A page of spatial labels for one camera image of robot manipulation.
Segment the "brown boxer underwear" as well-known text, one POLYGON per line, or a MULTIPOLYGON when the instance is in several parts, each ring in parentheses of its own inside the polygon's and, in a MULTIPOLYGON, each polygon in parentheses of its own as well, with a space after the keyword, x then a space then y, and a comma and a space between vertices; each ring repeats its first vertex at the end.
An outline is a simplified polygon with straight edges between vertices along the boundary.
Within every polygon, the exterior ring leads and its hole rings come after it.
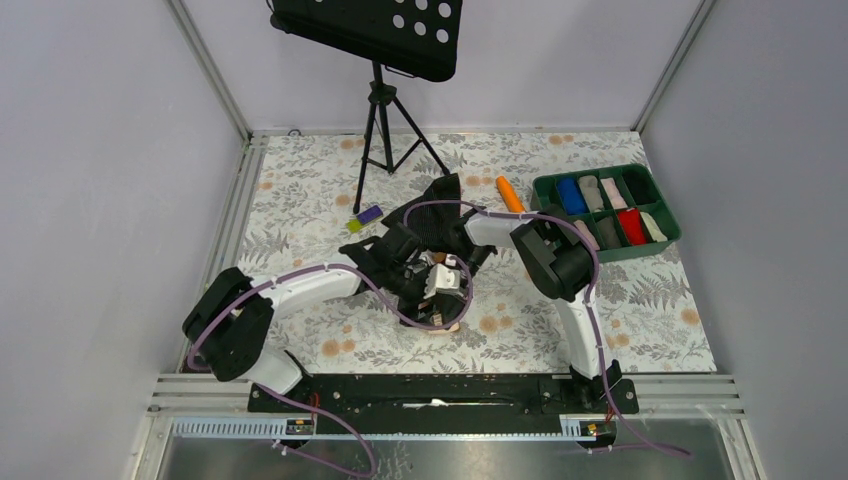
MULTIPOLYGON (((433 260, 433 265, 441 263, 445 265, 455 265, 457 267, 456 261, 446 253, 432 254, 431 259, 433 260)), ((434 308, 434 312, 430 317, 430 323, 433 326, 440 326, 444 331, 448 333, 456 331, 458 329, 457 326, 448 327, 447 324, 450 323, 452 319, 456 316, 457 309, 461 308, 461 305, 459 304, 461 297, 451 295, 436 295, 435 297, 425 300, 427 300, 434 308)))

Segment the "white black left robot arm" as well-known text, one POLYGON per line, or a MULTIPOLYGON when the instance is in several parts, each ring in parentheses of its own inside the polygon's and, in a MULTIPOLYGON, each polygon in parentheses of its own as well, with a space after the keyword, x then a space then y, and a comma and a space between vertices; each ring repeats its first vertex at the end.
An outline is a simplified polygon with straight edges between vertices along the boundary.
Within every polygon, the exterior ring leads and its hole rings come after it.
POLYGON ((187 364, 207 368, 220 382, 244 379, 268 387, 282 408, 296 411, 309 401, 311 387, 292 354, 266 348, 275 317, 371 291, 402 324, 447 332, 470 308, 472 278, 459 256, 436 261, 401 224, 344 245, 325 262, 266 280, 231 267, 218 274, 183 323, 187 364))

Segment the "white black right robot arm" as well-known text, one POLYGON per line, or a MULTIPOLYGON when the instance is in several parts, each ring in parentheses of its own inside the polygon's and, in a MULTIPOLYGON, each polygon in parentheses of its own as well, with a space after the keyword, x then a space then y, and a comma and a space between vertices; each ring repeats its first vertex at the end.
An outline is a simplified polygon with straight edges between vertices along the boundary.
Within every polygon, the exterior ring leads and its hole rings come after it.
POLYGON ((477 247, 513 248, 535 288, 550 299, 569 343, 573 396, 597 412, 613 398, 620 367, 608 356, 595 311, 600 262, 586 235, 557 208, 543 212, 470 212, 454 228, 477 247))

